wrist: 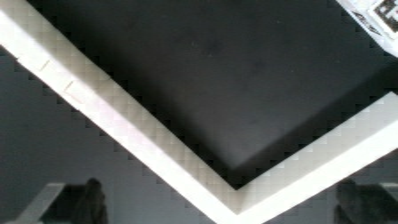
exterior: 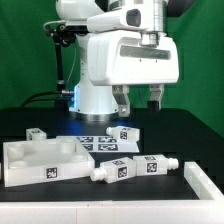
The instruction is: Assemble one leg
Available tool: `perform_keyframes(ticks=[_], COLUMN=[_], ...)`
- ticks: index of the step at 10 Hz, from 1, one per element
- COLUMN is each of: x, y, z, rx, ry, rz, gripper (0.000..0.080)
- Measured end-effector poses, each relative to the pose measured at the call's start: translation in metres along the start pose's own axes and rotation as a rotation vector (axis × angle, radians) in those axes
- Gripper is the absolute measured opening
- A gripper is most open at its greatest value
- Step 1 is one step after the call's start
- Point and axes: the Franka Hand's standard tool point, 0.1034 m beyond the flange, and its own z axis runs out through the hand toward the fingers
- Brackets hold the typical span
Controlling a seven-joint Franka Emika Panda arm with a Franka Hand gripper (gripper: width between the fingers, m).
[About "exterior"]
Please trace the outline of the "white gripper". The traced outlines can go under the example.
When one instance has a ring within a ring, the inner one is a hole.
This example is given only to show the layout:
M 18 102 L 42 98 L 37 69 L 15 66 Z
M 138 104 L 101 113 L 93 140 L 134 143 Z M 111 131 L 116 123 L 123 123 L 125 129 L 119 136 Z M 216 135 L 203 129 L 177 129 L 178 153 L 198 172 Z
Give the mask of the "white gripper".
M 141 46 L 139 33 L 101 33 L 88 41 L 87 65 L 90 81 L 96 86 L 113 86 L 118 115 L 130 115 L 129 87 L 149 87 L 150 111 L 160 111 L 166 83 L 179 78 L 177 48 L 169 37 L 161 37 L 157 47 Z

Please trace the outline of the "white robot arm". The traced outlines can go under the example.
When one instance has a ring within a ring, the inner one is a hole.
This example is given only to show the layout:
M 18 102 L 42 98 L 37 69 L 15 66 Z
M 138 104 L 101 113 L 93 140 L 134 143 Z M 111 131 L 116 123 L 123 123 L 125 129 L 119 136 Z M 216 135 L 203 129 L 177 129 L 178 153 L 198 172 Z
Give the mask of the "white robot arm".
M 171 0 L 56 0 L 64 30 L 80 48 L 80 81 L 69 111 L 89 121 L 130 115 L 131 85 L 147 85 L 161 109 L 164 86 L 179 78 L 177 48 L 165 31 Z

